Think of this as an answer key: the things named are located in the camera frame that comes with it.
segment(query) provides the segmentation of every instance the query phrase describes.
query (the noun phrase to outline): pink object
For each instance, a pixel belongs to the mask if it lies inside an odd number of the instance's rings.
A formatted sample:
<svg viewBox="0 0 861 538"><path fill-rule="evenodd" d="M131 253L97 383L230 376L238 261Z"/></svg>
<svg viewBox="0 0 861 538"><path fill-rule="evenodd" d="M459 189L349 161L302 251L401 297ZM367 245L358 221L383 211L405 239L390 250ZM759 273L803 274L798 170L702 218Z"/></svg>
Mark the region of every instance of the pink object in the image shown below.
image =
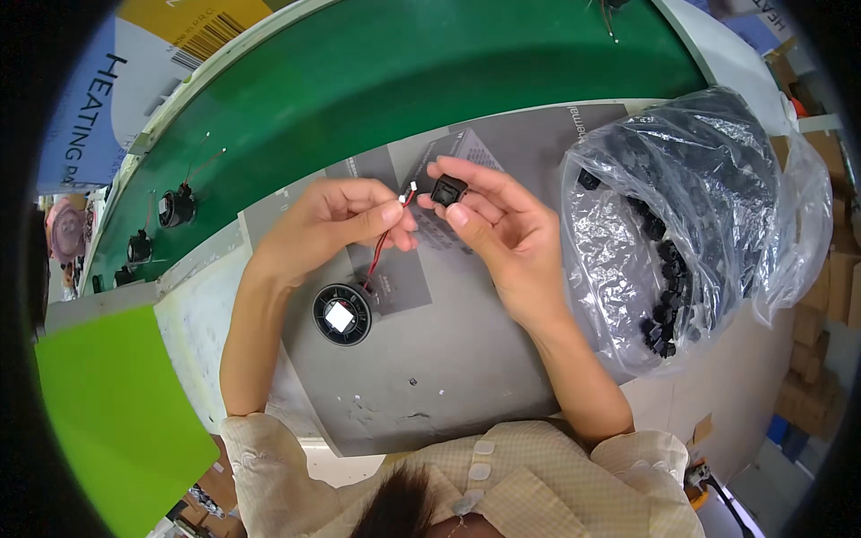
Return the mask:
<svg viewBox="0 0 861 538"><path fill-rule="evenodd" d="M86 252L84 226L86 216L75 209L67 198L51 207L45 224L51 229L52 256L60 263L71 263Z"/></svg>

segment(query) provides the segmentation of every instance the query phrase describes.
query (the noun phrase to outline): fingernail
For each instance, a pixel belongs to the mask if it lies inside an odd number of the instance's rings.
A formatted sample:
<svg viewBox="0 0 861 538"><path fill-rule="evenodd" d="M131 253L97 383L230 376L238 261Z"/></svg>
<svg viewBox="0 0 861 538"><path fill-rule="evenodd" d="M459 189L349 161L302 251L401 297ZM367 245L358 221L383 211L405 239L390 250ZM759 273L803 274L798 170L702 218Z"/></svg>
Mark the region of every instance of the fingernail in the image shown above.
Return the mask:
<svg viewBox="0 0 861 538"><path fill-rule="evenodd" d="M386 226L392 226L403 214L404 208L397 202L390 203L382 209L382 221Z"/></svg>
<svg viewBox="0 0 861 538"><path fill-rule="evenodd" d="M467 210L459 203L451 204L446 210L445 216L448 217L448 221L452 226L456 226L458 228L466 225L467 220L469 220Z"/></svg>

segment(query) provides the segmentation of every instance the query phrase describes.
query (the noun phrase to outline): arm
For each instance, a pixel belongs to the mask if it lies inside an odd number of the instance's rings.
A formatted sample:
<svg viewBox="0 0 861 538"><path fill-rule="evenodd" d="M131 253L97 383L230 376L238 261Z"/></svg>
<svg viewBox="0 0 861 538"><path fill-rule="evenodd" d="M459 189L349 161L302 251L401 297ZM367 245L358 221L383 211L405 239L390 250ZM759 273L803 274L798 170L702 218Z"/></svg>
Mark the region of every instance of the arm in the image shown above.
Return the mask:
<svg viewBox="0 0 861 538"><path fill-rule="evenodd" d="M416 222L397 195L371 179L319 179L281 217L248 262L221 354L228 416L263 412L272 385L290 292L350 243L415 248Z"/></svg>
<svg viewBox="0 0 861 538"><path fill-rule="evenodd" d="M631 408L598 362L565 305L559 217L511 176L457 158L428 166L470 191L449 207L419 196L490 270L511 317L538 348L565 419L584 441L595 443L634 430Z"/></svg>

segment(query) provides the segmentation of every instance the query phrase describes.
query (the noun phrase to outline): barcode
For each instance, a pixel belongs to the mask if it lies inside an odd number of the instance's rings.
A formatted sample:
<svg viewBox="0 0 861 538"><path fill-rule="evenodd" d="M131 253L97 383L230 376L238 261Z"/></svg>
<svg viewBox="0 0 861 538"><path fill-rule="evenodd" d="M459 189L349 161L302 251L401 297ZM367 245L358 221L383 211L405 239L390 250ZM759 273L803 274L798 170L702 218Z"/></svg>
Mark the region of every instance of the barcode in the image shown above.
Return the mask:
<svg viewBox="0 0 861 538"><path fill-rule="evenodd" d="M170 59L170 61L174 64L181 65L189 71L194 71L203 63L191 54L186 53L183 49L178 50L177 53L173 55L173 58Z"/></svg>
<svg viewBox="0 0 861 538"><path fill-rule="evenodd" d="M236 19L221 12L221 15L216 15L180 48L202 62L244 31L245 27L236 22Z"/></svg>

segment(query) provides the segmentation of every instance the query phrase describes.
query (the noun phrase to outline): green conveyor belt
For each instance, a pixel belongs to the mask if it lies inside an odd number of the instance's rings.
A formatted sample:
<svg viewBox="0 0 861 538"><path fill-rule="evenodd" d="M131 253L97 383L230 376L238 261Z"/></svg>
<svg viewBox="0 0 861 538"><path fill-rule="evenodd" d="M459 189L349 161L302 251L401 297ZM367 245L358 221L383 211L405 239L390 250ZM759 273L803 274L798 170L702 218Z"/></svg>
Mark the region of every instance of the green conveyor belt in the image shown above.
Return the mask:
<svg viewBox="0 0 861 538"><path fill-rule="evenodd" d="M177 116L117 201L90 275L110 287L128 237L146 220L148 192L160 196L182 182L206 131L197 161L221 147L227 153L191 183L194 222L166 230L151 223L152 259L164 261L136 269L148 281L252 202L387 142L518 108L672 98L706 87L648 0L626 4L612 24L618 44L598 0L329 5L247 53Z"/></svg>

